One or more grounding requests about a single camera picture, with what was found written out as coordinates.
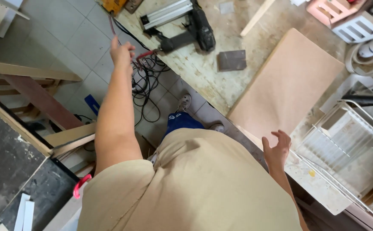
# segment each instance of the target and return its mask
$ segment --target dusty surface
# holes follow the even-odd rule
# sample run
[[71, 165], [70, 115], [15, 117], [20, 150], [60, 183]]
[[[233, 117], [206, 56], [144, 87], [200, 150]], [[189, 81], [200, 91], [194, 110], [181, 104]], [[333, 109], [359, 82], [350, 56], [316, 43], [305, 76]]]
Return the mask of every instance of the dusty surface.
[[[170, 1], [144, 1], [133, 15], [122, 11], [117, 19], [147, 47], [155, 49], [159, 42], [156, 38], [149, 38], [143, 34], [139, 17], [160, 8], [167, 2]], [[234, 0], [235, 13], [222, 15], [219, 12], [219, 3], [225, 1], [198, 0], [198, 2], [204, 9], [214, 30], [216, 49], [210, 54], [202, 54], [196, 50], [197, 45], [190, 44], [169, 55], [160, 54], [159, 57], [224, 116], [244, 92], [248, 83], [255, 77], [256, 72], [282, 36], [291, 28], [297, 29], [323, 50], [343, 62], [346, 43], [307, 13], [305, 11], [306, 4], [296, 7], [291, 5], [289, 0], [276, 0], [254, 28], [242, 38], [239, 36], [241, 30], [255, 14], [263, 0]], [[172, 37], [184, 31], [182, 22], [185, 22], [184, 18], [177, 19], [158, 29], [165, 36]], [[248, 67], [245, 70], [217, 72], [216, 55], [219, 52], [241, 49], [246, 50]], [[294, 145], [323, 115], [319, 107], [335, 92], [348, 75], [344, 70], [298, 125], [291, 135]], [[311, 169], [295, 156], [288, 158], [285, 170], [333, 214], [340, 213], [350, 204], [326, 181], [318, 175], [311, 174]]]

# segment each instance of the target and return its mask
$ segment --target shoe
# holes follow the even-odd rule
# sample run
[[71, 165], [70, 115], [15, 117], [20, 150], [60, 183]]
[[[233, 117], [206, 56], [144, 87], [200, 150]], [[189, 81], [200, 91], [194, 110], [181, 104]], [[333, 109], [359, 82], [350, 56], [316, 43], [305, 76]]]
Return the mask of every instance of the shoe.
[[224, 133], [224, 129], [225, 127], [223, 124], [214, 124], [209, 128], [209, 130], [214, 130], [220, 133]]
[[191, 105], [191, 95], [190, 94], [184, 94], [184, 96], [179, 100], [178, 103], [178, 109], [176, 112], [183, 111], [187, 112], [187, 109]]

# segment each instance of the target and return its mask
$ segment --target hand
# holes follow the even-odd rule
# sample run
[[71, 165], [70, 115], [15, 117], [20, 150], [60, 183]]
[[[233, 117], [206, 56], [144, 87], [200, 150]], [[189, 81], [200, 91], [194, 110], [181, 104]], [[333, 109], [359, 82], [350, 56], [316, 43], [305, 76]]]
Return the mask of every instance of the hand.
[[131, 45], [129, 42], [126, 42], [124, 45], [118, 45], [118, 37], [115, 36], [111, 40], [111, 58], [112, 62], [114, 63], [115, 69], [122, 70], [125, 72], [126, 75], [132, 75], [132, 66], [131, 61], [132, 57], [135, 56], [135, 53], [131, 52], [131, 50], [135, 50], [135, 47]]
[[268, 139], [262, 137], [265, 162], [270, 171], [271, 169], [283, 170], [291, 147], [291, 138], [281, 130], [271, 132], [271, 134], [278, 138], [278, 144], [271, 148]]

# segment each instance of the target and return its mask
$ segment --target red carabiner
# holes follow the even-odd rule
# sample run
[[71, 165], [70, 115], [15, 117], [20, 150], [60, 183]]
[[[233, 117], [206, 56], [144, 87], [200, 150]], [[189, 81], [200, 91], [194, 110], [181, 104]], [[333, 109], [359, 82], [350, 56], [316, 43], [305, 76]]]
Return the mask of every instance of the red carabiner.
[[74, 191], [72, 192], [72, 195], [74, 195], [74, 197], [76, 199], [79, 199], [80, 197], [80, 193], [78, 192], [78, 190], [80, 190], [81, 186], [89, 179], [92, 179], [92, 176], [91, 174], [88, 174], [86, 176], [84, 176], [83, 178], [81, 178], [80, 181], [78, 181], [78, 183], [75, 185], [74, 187]]

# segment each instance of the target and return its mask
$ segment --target pneumatic nail gun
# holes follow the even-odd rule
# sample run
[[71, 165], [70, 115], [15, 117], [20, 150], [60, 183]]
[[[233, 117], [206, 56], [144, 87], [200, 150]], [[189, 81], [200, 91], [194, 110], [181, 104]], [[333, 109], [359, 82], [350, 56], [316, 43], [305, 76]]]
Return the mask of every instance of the pneumatic nail gun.
[[[172, 38], [165, 37], [157, 27], [188, 15], [188, 23], [183, 24], [186, 32]], [[215, 49], [214, 32], [208, 23], [204, 11], [197, 0], [179, 0], [141, 17], [144, 32], [149, 36], [156, 35], [160, 40], [158, 50], [170, 53], [184, 45], [197, 42], [201, 50], [211, 52]]]

